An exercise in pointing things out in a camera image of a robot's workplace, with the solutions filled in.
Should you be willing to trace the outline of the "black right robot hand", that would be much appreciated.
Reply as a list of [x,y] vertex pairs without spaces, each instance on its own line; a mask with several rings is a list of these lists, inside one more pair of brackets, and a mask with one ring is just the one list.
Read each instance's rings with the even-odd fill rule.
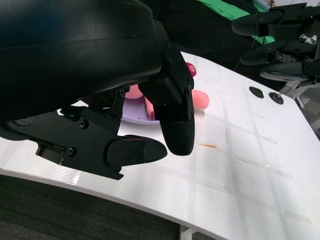
[[320,36],[320,8],[306,3],[272,7],[267,12],[239,17],[232,30],[243,36],[273,37],[274,42],[252,49],[240,61],[246,66],[267,64],[260,76],[273,81],[320,85],[320,42],[302,36]]

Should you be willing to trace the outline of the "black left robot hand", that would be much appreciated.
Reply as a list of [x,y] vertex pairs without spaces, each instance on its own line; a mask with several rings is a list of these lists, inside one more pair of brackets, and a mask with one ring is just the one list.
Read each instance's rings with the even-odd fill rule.
[[[118,134],[133,85],[164,143]],[[0,135],[37,143],[46,160],[119,180],[122,167],[187,156],[193,88],[180,50],[138,0],[0,3]]]

